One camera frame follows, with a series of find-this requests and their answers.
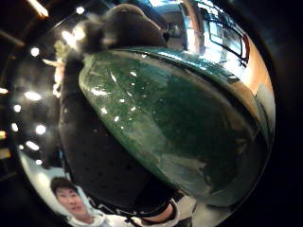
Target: man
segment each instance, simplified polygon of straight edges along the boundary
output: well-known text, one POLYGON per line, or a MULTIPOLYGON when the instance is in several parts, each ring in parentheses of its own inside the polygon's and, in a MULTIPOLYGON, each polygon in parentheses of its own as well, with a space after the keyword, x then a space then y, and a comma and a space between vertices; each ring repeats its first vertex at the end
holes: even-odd
POLYGON ((50 188, 59 204, 72 215, 72 217, 67 218, 68 223, 72 226, 131 226, 124 221, 124 217, 115 215, 106 216, 99 210, 86 207, 79 195, 78 188, 63 177, 52 179, 50 188))
POLYGON ((67 221, 75 227, 131 227, 133 225, 172 227, 179 221, 179 212, 174 201, 171 201, 163 213, 155 217, 125 218, 117 215, 105 215, 99 210, 87 208, 79 195, 78 188, 64 177, 53 178, 50 188, 59 204, 72 215, 67 218, 67 221))

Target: black hair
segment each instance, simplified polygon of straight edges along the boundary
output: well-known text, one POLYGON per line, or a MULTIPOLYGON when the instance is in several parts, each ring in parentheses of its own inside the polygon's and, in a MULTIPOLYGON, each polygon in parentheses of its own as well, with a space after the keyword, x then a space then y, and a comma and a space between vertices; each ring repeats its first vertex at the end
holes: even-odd
POLYGON ((79 194, 78 192, 78 188, 71 183, 69 180, 67 180, 64 177, 55 177, 51 180, 50 183, 50 189, 51 191, 54 193, 55 196, 57 196, 57 189, 60 187, 66 187, 66 188, 70 188, 73 189, 77 194, 79 194))

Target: sleeve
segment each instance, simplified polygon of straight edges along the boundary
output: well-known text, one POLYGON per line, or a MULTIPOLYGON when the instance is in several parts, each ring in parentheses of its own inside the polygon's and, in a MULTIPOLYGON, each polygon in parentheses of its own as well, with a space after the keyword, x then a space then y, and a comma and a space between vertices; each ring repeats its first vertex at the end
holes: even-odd
POLYGON ((166 222, 161 223, 150 223, 141 218, 133 218, 134 222, 142 227, 173 227, 180 220, 180 211, 178 209, 177 203, 174 200, 170 201, 170 204, 173 207, 174 217, 166 222))

